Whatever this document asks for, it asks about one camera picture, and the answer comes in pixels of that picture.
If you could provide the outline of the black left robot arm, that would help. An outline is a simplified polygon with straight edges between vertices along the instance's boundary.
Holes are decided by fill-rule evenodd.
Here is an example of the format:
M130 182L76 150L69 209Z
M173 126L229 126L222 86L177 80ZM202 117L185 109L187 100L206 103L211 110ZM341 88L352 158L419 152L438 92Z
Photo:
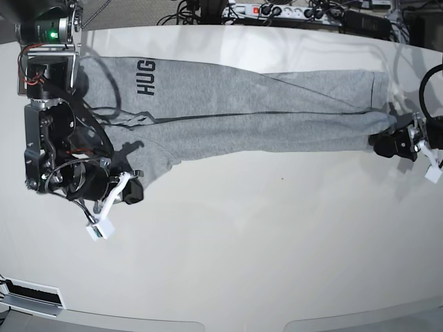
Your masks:
M368 142L378 156L398 156L414 162L422 152L428 155L432 166L442 167L442 110L437 110L442 97L431 99L431 85L439 77L441 64L428 70L420 82L419 111L405 114L391 128L369 137Z

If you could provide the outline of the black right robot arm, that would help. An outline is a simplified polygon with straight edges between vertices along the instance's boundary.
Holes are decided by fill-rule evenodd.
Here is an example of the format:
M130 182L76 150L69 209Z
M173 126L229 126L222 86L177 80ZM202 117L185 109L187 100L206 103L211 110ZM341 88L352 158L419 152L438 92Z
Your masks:
M24 109L26 185L81 203L143 199L140 171L112 165L114 147L98 121L75 96L80 1L2 1L1 16L15 26L21 47L17 90Z

